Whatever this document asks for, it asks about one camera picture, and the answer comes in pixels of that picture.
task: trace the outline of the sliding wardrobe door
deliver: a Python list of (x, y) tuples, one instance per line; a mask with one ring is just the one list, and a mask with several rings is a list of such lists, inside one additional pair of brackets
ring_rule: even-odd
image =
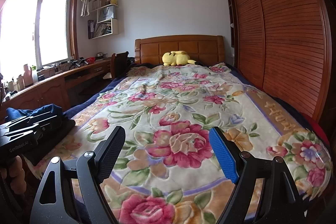
[(260, 0), (235, 0), (238, 68), (251, 83), (263, 86), (264, 31)]
[(322, 86), (330, 73), (319, 1), (261, 0), (265, 27), (263, 89), (315, 119), (324, 104)]

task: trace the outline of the window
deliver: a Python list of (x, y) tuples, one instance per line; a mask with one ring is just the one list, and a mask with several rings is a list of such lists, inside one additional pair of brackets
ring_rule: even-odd
[(5, 80), (75, 56), (71, 0), (7, 0), (0, 14), (0, 72)]

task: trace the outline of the screw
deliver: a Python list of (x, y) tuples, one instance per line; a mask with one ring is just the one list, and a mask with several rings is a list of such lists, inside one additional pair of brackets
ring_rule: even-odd
[(283, 160), (283, 158), (281, 158), (280, 156), (276, 156), (275, 157), (275, 160), (277, 161), (277, 162), (284, 162), (284, 160)]
[(54, 164), (58, 163), (58, 161), (59, 161), (59, 157), (53, 157), (51, 159), (51, 162), (54, 163)]
[(251, 156), (251, 154), (249, 152), (247, 152), (247, 151), (243, 151), (243, 152), (241, 152), (241, 156), (243, 158), (249, 158)]
[(84, 153), (84, 157), (86, 157), (86, 158), (90, 158), (92, 156), (93, 156), (93, 152), (92, 151), (87, 151), (87, 152)]

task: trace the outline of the finger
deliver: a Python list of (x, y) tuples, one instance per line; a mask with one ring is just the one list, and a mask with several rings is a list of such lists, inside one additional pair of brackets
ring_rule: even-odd
[(0, 168), (0, 173), (1, 173), (2, 179), (5, 179), (7, 177), (7, 169)]
[(13, 178), (10, 183), (10, 187), (14, 191), (15, 194), (23, 194), (26, 191), (27, 184), (25, 182), (25, 172), (21, 169), (20, 173)]
[(22, 159), (19, 156), (15, 157), (15, 161), (8, 169), (9, 175), (14, 178), (20, 174), (22, 170)]

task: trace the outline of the desk drawer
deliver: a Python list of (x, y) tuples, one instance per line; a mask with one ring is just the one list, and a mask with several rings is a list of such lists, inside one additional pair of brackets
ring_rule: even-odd
[(92, 68), (90, 69), (90, 73), (97, 73), (97, 72), (101, 72), (104, 70), (103, 66), (97, 67), (97, 68)]

